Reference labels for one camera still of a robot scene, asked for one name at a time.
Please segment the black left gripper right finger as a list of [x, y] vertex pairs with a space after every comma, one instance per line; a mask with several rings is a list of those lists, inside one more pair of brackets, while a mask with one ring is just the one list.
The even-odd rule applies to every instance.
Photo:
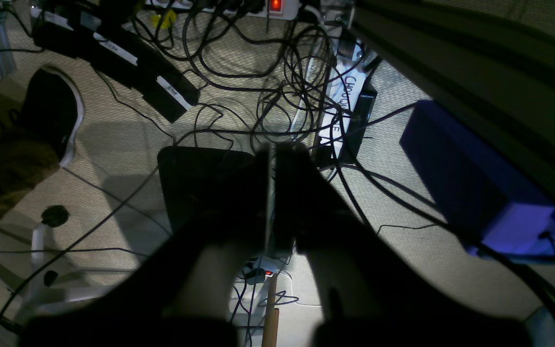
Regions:
[[302, 145], [275, 149], [274, 235], [306, 255], [324, 321], [315, 347], [529, 347], [516, 320], [430, 285], [361, 222]]

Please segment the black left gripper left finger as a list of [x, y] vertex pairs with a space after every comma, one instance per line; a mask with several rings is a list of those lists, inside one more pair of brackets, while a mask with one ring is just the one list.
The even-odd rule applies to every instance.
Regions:
[[234, 347], [236, 275], [265, 247], [269, 149], [207, 191], [187, 223], [124, 282], [81, 309], [32, 319], [22, 347]]

